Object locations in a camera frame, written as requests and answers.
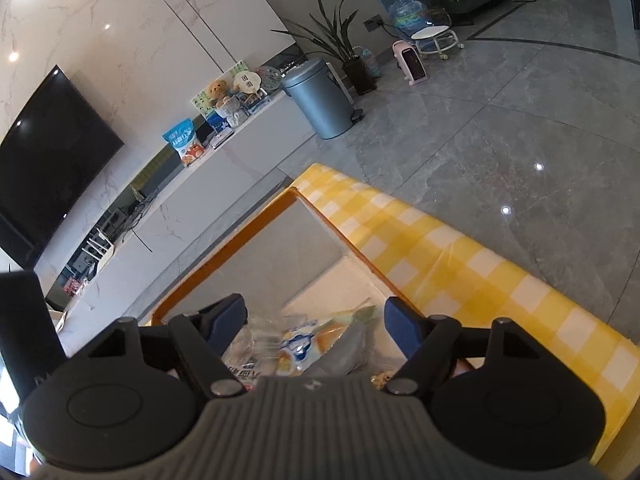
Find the yellow checkered tablecloth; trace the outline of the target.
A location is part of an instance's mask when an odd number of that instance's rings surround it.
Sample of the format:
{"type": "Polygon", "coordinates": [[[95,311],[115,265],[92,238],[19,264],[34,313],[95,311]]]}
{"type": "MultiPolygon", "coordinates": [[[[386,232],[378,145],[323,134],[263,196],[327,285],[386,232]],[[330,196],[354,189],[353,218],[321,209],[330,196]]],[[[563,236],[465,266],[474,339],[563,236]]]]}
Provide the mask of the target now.
{"type": "Polygon", "coordinates": [[[402,200],[313,164],[293,183],[423,314],[465,326],[512,318],[597,393],[593,456],[611,479],[639,465],[639,348],[515,263],[402,200]]]}

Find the blue white snack bag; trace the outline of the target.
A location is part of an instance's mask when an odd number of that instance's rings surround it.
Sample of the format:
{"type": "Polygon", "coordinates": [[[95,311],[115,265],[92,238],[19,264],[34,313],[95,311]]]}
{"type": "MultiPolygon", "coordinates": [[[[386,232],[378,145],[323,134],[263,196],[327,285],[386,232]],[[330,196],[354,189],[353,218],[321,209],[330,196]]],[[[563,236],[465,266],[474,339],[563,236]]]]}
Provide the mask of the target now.
{"type": "Polygon", "coordinates": [[[288,330],[280,342],[279,377],[338,377],[367,364],[380,309],[370,302],[358,308],[313,318],[288,330]]]}

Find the orange storage box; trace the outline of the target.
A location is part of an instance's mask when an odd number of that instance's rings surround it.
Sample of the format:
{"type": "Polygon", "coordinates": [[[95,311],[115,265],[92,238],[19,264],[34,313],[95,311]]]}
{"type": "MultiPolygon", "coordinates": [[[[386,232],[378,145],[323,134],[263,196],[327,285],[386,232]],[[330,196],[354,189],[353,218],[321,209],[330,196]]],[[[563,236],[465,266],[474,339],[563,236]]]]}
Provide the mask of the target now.
{"type": "Polygon", "coordinates": [[[323,318],[370,302],[380,317],[367,364],[356,372],[380,382],[405,361],[383,321],[397,287],[299,192],[285,192],[214,249],[160,300],[151,322],[198,313],[231,294],[243,296],[247,322],[255,315],[323,318]]]}

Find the white marble tv console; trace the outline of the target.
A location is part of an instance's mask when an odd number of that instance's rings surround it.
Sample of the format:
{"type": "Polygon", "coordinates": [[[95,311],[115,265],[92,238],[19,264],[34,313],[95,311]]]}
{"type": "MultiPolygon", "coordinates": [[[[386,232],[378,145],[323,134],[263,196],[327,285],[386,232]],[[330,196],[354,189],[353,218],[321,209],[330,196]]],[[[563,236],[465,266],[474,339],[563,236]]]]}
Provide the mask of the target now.
{"type": "Polygon", "coordinates": [[[280,163],[314,130],[284,92],[230,138],[179,171],[74,299],[58,333],[74,353],[121,316],[143,320],[230,229],[288,184],[280,163]]]}

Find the white wifi router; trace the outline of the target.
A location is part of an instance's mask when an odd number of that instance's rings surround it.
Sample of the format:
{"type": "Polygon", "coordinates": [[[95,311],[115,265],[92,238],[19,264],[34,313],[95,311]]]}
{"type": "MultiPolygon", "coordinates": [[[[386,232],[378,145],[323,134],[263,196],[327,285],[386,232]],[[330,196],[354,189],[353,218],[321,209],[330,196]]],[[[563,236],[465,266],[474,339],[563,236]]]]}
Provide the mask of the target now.
{"type": "Polygon", "coordinates": [[[80,248],[99,264],[107,263],[115,252],[115,244],[96,226],[89,232],[80,248]]]}

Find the blue chips bag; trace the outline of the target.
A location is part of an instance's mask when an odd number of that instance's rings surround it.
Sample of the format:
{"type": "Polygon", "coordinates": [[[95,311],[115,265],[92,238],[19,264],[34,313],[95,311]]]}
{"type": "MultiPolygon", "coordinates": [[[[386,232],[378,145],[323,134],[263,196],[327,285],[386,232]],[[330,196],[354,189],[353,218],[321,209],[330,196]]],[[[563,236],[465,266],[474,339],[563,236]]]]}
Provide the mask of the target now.
{"type": "Polygon", "coordinates": [[[177,152],[183,166],[189,167],[205,154],[190,118],[179,122],[163,134],[163,139],[177,152]]]}

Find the green white poster card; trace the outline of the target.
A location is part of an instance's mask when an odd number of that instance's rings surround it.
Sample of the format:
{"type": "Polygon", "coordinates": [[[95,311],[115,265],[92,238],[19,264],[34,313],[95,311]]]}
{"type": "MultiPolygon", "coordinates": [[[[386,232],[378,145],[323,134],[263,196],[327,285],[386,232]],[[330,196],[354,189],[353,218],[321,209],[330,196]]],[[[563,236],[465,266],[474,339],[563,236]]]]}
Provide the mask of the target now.
{"type": "Polygon", "coordinates": [[[243,70],[250,68],[244,61],[235,63],[221,76],[211,81],[201,92],[191,99],[192,105],[207,120],[216,113],[217,102],[232,95],[234,77],[243,70]]]}

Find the teddy bear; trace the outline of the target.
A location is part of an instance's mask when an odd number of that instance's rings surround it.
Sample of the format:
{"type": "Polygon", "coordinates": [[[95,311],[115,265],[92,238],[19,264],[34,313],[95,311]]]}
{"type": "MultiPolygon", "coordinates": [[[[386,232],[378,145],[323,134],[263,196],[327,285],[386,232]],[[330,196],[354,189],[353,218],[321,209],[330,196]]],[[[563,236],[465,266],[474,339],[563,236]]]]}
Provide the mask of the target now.
{"type": "Polygon", "coordinates": [[[216,108],[222,107],[231,99],[227,81],[224,79],[216,79],[207,87],[207,94],[210,102],[216,108]]]}

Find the pink small heater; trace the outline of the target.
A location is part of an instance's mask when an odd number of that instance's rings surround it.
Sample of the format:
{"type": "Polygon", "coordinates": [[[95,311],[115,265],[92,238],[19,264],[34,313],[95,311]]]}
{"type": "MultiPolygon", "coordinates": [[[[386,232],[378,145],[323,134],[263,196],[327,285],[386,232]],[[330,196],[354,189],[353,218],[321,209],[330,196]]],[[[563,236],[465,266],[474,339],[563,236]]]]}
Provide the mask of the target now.
{"type": "Polygon", "coordinates": [[[415,86],[428,79],[428,73],[416,46],[406,40],[393,43],[393,54],[409,86],[415,86]]]}

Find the grey blue trash bin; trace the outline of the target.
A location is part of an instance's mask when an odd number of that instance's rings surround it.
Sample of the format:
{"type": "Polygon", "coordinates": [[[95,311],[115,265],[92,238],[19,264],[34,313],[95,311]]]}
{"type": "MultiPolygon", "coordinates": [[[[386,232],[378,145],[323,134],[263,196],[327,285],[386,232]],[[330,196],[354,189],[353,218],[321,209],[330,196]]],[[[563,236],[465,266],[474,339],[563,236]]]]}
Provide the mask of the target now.
{"type": "Polygon", "coordinates": [[[323,140],[341,136],[363,118],[362,109],[350,102],[340,78],[322,58],[313,58],[290,70],[281,86],[323,140]]]}

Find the white round stool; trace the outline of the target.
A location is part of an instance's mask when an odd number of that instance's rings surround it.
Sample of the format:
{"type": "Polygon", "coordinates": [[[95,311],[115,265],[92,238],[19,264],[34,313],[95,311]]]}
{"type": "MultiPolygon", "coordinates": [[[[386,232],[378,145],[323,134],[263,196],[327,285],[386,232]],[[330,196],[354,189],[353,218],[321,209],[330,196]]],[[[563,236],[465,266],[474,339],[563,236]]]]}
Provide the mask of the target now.
{"type": "Polygon", "coordinates": [[[447,61],[450,50],[465,48],[465,44],[459,39],[456,32],[447,25],[424,27],[415,32],[411,36],[411,40],[421,58],[437,55],[442,61],[447,61]]]}

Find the tall leafy potted plant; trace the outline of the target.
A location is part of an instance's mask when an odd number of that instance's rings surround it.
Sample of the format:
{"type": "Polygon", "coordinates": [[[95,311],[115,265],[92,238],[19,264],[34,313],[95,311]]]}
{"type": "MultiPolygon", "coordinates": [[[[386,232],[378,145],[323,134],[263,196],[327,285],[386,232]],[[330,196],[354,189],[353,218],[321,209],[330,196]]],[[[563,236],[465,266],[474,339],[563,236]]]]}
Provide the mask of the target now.
{"type": "Polygon", "coordinates": [[[346,0],[340,0],[332,9],[329,9],[323,0],[316,0],[319,16],[309,14],[314,28],[284,18],[283,23],[286,29],[273,29],[272,32],[308,41],[317,48],[316,52],[335,58],[342,64],[342,71],[358,96],[364,96],[376,89],[376,83],[362,56],[356,52],[349,35],[358,10],[353,10],[344,18],[345,2],[346,0]]]}

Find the blue water jug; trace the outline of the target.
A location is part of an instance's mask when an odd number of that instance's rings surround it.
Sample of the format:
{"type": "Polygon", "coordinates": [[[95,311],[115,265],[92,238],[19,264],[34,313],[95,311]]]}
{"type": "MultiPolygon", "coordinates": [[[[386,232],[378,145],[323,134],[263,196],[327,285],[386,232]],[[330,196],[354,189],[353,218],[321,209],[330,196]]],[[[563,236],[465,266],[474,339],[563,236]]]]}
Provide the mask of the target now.
{"type": "Polygon", "coordinates": [[[427,7],[418,0],[394,0],[388,13],[394,27],[408,38],[432,24],[427,7]]]}

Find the black wall television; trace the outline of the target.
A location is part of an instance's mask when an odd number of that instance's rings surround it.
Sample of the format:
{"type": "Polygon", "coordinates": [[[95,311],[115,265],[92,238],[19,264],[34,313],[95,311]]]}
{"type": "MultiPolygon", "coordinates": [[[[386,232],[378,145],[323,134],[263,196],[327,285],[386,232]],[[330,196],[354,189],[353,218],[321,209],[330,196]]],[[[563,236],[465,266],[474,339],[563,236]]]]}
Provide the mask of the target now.
{"type": "Polygon", "coordinates": [[[122,148],[55,66],[1,142],[1,248],[32,269],[73,206],[122,148]]]}

